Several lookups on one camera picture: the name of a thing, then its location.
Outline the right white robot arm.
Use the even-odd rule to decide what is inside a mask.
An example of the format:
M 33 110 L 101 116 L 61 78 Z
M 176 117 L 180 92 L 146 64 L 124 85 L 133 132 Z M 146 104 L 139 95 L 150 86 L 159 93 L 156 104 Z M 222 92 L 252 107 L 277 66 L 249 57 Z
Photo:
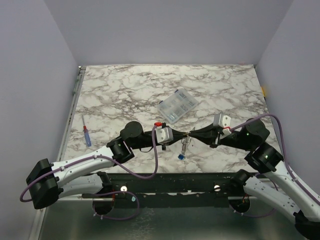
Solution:
M 262 116 L 231 127 L 227 115 L 217 116 L 204 128 L 192 130 L 188 136 L 211 148 L 223 145 L 248 151 L 244 158 L 259 174 L 278 185 L 277 191 L 262 183 L 256 176 L 239 170 L 229 189 L 240 196 L 244 192 L 281 212 L 293 222 L 295 229 L 308 240 L 320 238 L 320 195 L 305 183 L 289 165 L 285 151 L 279 153 L 266 142 L 270 132 Z

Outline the clear plastic screw box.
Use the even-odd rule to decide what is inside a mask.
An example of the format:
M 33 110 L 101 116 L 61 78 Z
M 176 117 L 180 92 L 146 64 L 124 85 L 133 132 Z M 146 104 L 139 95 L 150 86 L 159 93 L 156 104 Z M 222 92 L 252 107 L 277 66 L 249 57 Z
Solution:
M 169 124 L 174 124 L 198 104 L 199 102 L 190 93 L 184 88 L 179 88 L 156 107 Z

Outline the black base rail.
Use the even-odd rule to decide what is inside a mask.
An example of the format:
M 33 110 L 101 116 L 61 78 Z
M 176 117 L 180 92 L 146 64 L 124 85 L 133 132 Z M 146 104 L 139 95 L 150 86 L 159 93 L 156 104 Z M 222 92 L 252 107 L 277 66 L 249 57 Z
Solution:
M 151 179 L 131 174 L 110 173 L 96 195 L 84 193 L 95 207 L 140 208 L 227 208 L 229 201 L 243 199 L 250 174 L 237 173 L 158 173 Z

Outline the blue key tag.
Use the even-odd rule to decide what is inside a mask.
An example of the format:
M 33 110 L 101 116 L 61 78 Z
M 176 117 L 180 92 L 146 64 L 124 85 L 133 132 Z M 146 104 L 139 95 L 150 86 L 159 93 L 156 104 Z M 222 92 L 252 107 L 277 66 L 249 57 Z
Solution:
M 179 154 L 179 155 L 178 155 L 178 159 L 180 159 L 180 160 L 184 160 L 184 159 L 185 159 L 185 156 L 184 156 L 184 155 L 182 155 L 182 154 Z

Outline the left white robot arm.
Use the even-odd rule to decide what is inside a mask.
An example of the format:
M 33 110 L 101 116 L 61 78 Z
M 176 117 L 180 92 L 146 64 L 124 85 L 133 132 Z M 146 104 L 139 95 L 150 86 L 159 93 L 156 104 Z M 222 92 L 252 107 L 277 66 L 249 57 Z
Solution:
M 49 162 L 39 160 L 26 178 L 26 189 L 20 201 L 26 203 L 26 193 L 36 210 L 53 205 L 60 198 L 91 194 L 103 198 L 111 190 L 107 175 L 101 170 L 119 166 L 125 169 L 124 163 L 134 158 L 134 150 L 157 146 L 172 145 L 185 138 L 187 133 L 177 131 L 165 123 L 156 122 L 150 131 L 144 131 L 137 121 L 127 123 L 118 137 L 107 145 L 73 159 Z

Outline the red blue screwdriver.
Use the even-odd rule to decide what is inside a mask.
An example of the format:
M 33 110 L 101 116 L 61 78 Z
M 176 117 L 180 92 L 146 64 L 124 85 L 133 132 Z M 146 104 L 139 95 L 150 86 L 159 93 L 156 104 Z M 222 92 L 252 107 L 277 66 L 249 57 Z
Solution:
M 84 133 L 84 139 L 85 139 L 86 146 L 91 147 L 92 143 L 91 143 L 89 132 L 88 132 L 88 129 L 87 129 L 87 126 L 85 123 L 85 118 L 83 115 L 81 116 L 81 118 L 82 118 L 82 123 L 83 123 L 83 133 Z

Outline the yellow wall tag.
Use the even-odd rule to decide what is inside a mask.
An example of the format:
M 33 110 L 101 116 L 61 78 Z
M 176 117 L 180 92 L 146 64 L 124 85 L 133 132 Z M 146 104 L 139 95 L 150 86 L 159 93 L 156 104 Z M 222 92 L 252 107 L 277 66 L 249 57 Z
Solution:
M 261 86 L 261 92 L 262 92 L 263 97 L 265 98 L 267 95 L 266 95 L 266 90 L 263 86 Z

